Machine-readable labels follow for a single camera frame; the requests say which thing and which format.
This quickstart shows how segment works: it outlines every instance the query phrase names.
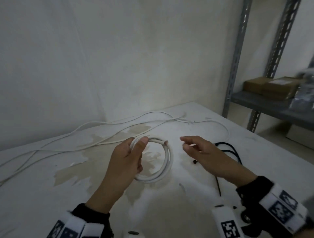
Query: table surface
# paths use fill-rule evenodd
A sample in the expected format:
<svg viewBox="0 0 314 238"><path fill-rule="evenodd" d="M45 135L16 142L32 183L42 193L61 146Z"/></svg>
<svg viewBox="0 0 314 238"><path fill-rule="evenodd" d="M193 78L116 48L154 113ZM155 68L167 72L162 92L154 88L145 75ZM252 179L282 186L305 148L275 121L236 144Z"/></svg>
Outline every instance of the table surface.
<svg viewBox="0 0 314 238"><path fill-rule="evenodd" d="M258 175L278 182L297 200L314 194L314 166L290 152L197 104L186 103L163 110L172 116L186 113L186 119L201 121L212 118L230 130L229 143L238 151L243 165ZM75 149L91 144L126 127L148 120L168 119L162 113L150 113L133 122L102 125L75 133L48 145L52 149ZM159 122L150 122L118 133L108 141L128 138ZM211 208L224 203L243 210L235 186L219 179L223 199L219 197L215 178L200 164L193 164L182 150L183 135L199 135L211 142L223 141L226 130L214 122L166 122L148 134L166 138L173 147L174 162L170 173L155 184L133 181L111 210L110 222L115 237L123 231L139 229L146 237L219 237ZM1 163L39 148L51 139L1 151ZM42 160L0 188L0 237L46 237L59 216L77 204L86 202L101 182L110 155L117 144L63 153ZM29 163L53 154L37 153ZM156 171L163 162L163 149L149 143L143 153L143 173ZM11 175L26 156L0 168L0 180Z"/></svg>
<svg viewBox="0 0 314 238"><path fill-rule="evenodd" d="M271 100L256 93L241 91L234 93L231 97L231 101L314 131L314 111L301 113L290 110L289 106L292 99Z"/></svg>

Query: perforated metal upright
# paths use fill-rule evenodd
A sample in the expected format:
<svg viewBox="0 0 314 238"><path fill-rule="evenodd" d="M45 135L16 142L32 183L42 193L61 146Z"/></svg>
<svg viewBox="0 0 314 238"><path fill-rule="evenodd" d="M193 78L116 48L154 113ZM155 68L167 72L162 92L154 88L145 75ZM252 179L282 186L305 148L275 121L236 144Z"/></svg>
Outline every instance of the perforated metal upright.
<svg viewBox="0 0 314 238"><path fill-rule="evenodd" d="M285 5L285 8L284 8L284 11L283 11L283 14L282 14L279 26L278 26L276 37L275 37L275 40L274 40L274 43L270 52L268 63L264 72L265 77L274 78L275 76L275 73L278 68L282 52L286 45L293 21L299 9L300 2L301 0L287 0L287 3ZM233 92L233 86L234 86L237 68L239 64L241 49L243 46L244 35L245 35L245 30L246 30L246 25L247 25L247 20L248 20L248 15L250 12L251 4L252 4L252 1L249 1L249 0L244 0L243 2L243 9L242 9L241 17L240 17L240 28L239 28L238 37L236 40L234 58L231 65L230 77L228 81L224 109L223 109L223 114L222 114L224 117L228 116L229 106L230 106L232 92ZM260 115L261 113L259 111L252 110L249 123L247 125L248 130L255 132Z"/></svg>

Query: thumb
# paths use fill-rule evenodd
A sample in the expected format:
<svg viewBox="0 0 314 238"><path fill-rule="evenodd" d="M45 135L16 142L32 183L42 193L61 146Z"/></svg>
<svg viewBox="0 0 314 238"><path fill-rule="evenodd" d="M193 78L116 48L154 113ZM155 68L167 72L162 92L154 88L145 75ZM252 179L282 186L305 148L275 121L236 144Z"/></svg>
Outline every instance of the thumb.
<svg viewBox="0 0 314 238"><path fill-rule="evenodd" d="M192 157L193 159L196 159L196 160L202 159L202 154L199 153L193 147L189 146L188 144L183 144L183 150L185 151L185 153L188 154L188 156Z"/></svg>
<svg viewBox="0 0 314 238"><path fill-rule="evenodd" d="M142 152L145 150L145 147L148 143L148 137L147 136L144 136L142 137L134 146L131 154L130 154L130 157L135 159L136 161L139 160L139 158L141 157L142 155Z"/></svg>

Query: black sleeve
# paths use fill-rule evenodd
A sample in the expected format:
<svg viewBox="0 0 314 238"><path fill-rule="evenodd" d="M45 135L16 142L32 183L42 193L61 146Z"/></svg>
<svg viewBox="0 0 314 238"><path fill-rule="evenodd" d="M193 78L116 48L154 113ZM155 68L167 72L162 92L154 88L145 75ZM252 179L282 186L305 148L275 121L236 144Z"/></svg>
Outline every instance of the black sleeve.
<svg viewBox="0 0 314 238"><path fill-rule="evenodd" d="M84 203L81 203L72 211L72 215L85 220L87 223L103 224L105 227L100 238L113 237L113 232L109 223L110 213L103 214L100 212L96 212L85 206Z"/></svg>
<svg viewBox="0 0 314 238"><path fill-rule="evenodd" d="M285 201L281 199L282 197L278 196L278 200L274 203L275 206L270 206L269 209L266 209L261 205L261 200L268 196L269 193L272 193L272 188L274 188L273 182L263 176L259 176L253 182L239 187L236 191L241 198L242 205L246 207L244 212L251 223L251 228L264 230L275 238L292 237L295 231L289 230L290 227L287 227L286 224L289 222L289 219L292 220L294 216L293 212L296 210L296 207L302 205L282 190L281 194L287 194L289 198L292 199L291 201L295 202L296 207L294 208L289 202L285 203ZM305 217L304 220L306 223L298 232L302 229L314 228L313 221L310 217ZM249 228L250 226L242 229L245 233L246 229L250 230Z"/></svg>

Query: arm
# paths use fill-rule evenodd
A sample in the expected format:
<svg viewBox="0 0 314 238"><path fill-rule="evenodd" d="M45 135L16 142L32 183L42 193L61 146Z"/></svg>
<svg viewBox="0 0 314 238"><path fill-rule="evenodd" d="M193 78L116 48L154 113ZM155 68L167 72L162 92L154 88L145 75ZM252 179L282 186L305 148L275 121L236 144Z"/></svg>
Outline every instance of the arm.
<svg viewBox="0 0 314 238"><path fill-rule="evenodd" d="M306 208L297 202L297 206L291 206L292 208L289 207L288 203L285 204L280 195L282 192L284 194L286 192L277 184L275 185L265 177L255 175L215 145L199 136L181 137L181 140L184 141L183 150L190 157L196 159L205 170L217 177L226 179L238 187L237 192L252 222L251 228L254 226L260 230L265 230L276 238L292 237L293 234L299 238L312 237L314 224L307 216ZM285 204L287 209L277 206L272 207L277 201ZM286 216L287 213L283 214L282 211L287 211L289 216ZM293 221L292 229L287 225L289 221Z"/></svg>
<svg viewBox="0 0 314 238"><path fill-rule="evenodd" d="M129 187L135 175L143 170L142 152L148 138L143 137L131 151L129 138L115 147L106 175L87 203L79 204L71 213L57 221L47 238L51 237L113 237L110 228L110 209Z"/></svg>

